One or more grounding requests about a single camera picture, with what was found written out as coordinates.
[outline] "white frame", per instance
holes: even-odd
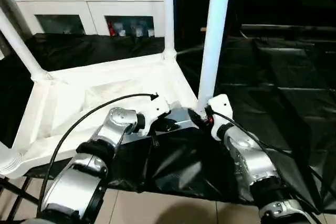
[[[85,34],[97,34],[88,4],[85,1],[17,2],[17,5],[33,35],[44,33],[43,28],[35,15],[78,15]]]
[[[155,37],[164,37],[163,2],[88,2],[98,35],[110,35],[105,16],[153,17]]]
[[[205,98],[213,95],[214,78],[216,78],[219,53],[222,45],[227,3],[228,0],[210,0],[200,93],[198,96],[198,108],[201,109],[203,107],[200,105],[205,102]],[[63,134],[63,132],[60,132],[59,135],[43,137],[45,136],[44,131],[50,128],[48,120],[53,123],[55,118],[61,118],[61,125],[69,127],[71,122],[68,122],[68,118],[65,118],[63,115],[54,116],[55,111],[58,113],[58,109],[61,109],[67,114],[68,110],[78,110],[82,113],[81,108],[78,108],[78,96],[85,99],[85,92],[89,92],[91,96],[95,97],[95,93],[91,89],[94,84],[96,86],[98,84],[100,87],[102,84],[107,84],[109,88],[116,88],[117,86],[117,89],[121,87],[122,91],[113,93],[113,96],[120,96],[125,94],[123,92],[139,89],[138,83],[135,85],[132,85],[132,83],[122,83],[120,85],[120,81],[132,82],[137,77],[147,74],[148,71],[155,70],[156,73],[153,76],[149,76],[141,83],[145,91],[151,93],[153,91],[157,92],[166,98],[170,106],[179,104],[183,107],[196,108],[196,96],[193,94],[175,60],[173,0],[164,0],[164,6],[165,49],[161,54],[54,72],[47,72],[41,68],[0,9],[0,30],[17,52],[35,82],[13,148],[9,150],[6,146],[0,145],[0,153],[7,153],[5,158],[0,156],[0,173],[2,175],[9,178],[17,178],[24,175],[30,168],[49,162],[55,146],[61,138],[60,134]],[[57,89],[57,86],[55,87],[56,84],[60,84],[61,88],[70,88],[68,90],[73,95],[69,95],[68,91]],[[125,108],[141,109],[142,103],[140,101],[130,100],[123,102],[122,105],[118,103],[118,105]],[[54,101],[59,102],[56,104],[59,107],[51,106]],[[88,125],[92,127],[93,125],[101,124],[105,115],[100,115],[100,117],[92,115],[88,117],[90,120]],[[70,134],[67,141],[61,147],[57,160],[73,156],[78,144],[85,142],[92,132],[96,130],[96,128],[91,129],[90,127],[85,127],[79,133],[74,132]]]

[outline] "cabinet door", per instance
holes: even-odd
[[[86,2],[17,2],[31,31],[56,34],[97,34]]]
[[[147,30],[154,28],[155,37],[164,37],[163,2],[88,2],[88,5],[99,35],[110,35],[111,22],[125,23],[127,32],[135,20],[137,24],[145,24]]]

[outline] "white pipe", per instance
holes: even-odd
[[[165,58],[175,57],[174,0],[164,0],[164,51]]]
[[[0,30],[30,72],[33,80],[47,79],[47,71],[38,64],[26,44],[0,8]]]
[[[208,100],[214,95],[227,5],[228,0],[210,0],[200,89],[198,91],[198,111],[203,111]]]
[[[0,174],[12,172],[21,163],[22,155],[0,142]]]

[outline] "glass cabinet door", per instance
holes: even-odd
[[[154,37],[150,16],[105,16],[110,36]]]
[[[48,34],[85,34],[79,15],[35,15]]]

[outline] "black cable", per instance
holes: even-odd
[[[42,207],[42,202],[43,202],[43,198],[44,198],[44,194],[45,194],[45,191],[46,191],[46,187],[47,187],[47,182],[48,182],[48,178],[49,178],[49,175],[50,175],[50,171],[51,171],[51,168],[55,162],[55,159],[56,159],[56,156],[57,156],[57,153],[59,151],[59,149],[61,148],[64,140],[68,137],[68,135],[71,133],[71,131],[73,131],[73,129],[78,125],[80,124],[85,118],[87,118],[89,115],[95,113],[97,110],[100,110],[101,108],[109,105],[109,104],[112,104],[114,102],[118,102],[120,100],[123,100],[123,99],[126,99],[126,98],[130,98],[130,97],[150,97],[151,100],[154,100],[155,98],[158,97],[157,94],[145,94],[145,93],[139,93],[139,94],[130,94],[130,95],[125,95],[123,97],[119,97],[119,98],[116,98],[116,99],[113,99],[111,101],[108,101],[102,105],[99,105],[98,107],[94,108],[93,110],[89,111],[88,113],[86,113],[84,116],[82,116],[80,119],[78,119],[69,129],[68,131],[63,135],[63,137],[61,138],[61,140],[58,142],[55,150],[54,150],[54,153],[53,155],[51,156],[51,159],[50,159],[50,162],[49,162],[49,166],[48,166],[48,170],[44,176],[44,179],[43,179],[43,183],[42,183],[42,187],[41,187],[41,191],[40,191],[40,196],[39,196],[39,199],[38,199],[38,205],[37,205],[37,214],[39,214],[41,212],[41,207]]]
[[[293,156],[292,156],[292,154],[290,154],[290,153],[288,153],[288,152],[285,152],[284,150],[282,150],[282,149],[280,149],[280,148],[278,148],[278,147],[275,147],[275,146],[273,146],[273,145],[270,145],[270,144],[267,144],[267,143],[265,143],[265,142],[263,142],[263,141],[260,141],[258,138],[256,138],[255,136],[253,136],[250,132],[248,132],[244,127],[242,127],[239,123],[237,123],[237,122],[235,122],[234,120],[232,120],[231,118],[228,118],[227,116],[225,116],[225,115],[223,115],[223,114],[220,114],[220,113],[218,113],[218,112],[213,112],[215,115],[219,115],[220,117],[222,117],[222,118],[224,118],[224,119],[226,119],[226,120],[228,120],[231,124],[233,124],[234,126],[237,126],[238,128],[240,128],[246,135],[248,135],[249,137],[251,137],[254,141],[256,141],[259,145],[260,145],[260,147],[261,148],[263,148],[263,147],[267,147],[267,148],[269,148],[269,149],[271,149],[271,150],[274,150],[274,151],[276,151],[276,152],[278,152],[278,153],[281,153],[281,154],[284,154],[284,155],[286,155],[286,156],[288,156],[288,157],[291,157],[291,158],[294,158]]]
[[[285,152],[284,150],[277,148],[275,146],[272,146],[270,144],[267,144],[261,140],[259,140],[258,138],[256,138],[255,136],[253,136],[251,133],[249,133],[244,127],[242,127],[240,124],[238,124],[237,122],[235,122],[234,120],[232,120],[231,118],[228,118],[227,116],[220,114],[218,112],[213,111],[213,113],[215,115],[219,115],[220,117],[228,120],[230,123],[232,123],[233,125],[237,126],[238,128],[240,128],[246,135],[248,135],[249,137],[251,137],[254,141],[256,141],[260,147],[263,149],[264,147],[267,147],[271,150],[274,150],[278,153],[284,154],[292,159],[295,159],[294,156],[290,153]],[[321,184],[327,188],[328,192],[334,197],[334,199],[336,199],[336,191],[334,189],[331,188],[331,186],[310,166],[308,166],[308,168],[310,169],[310,172],[321,182]]]

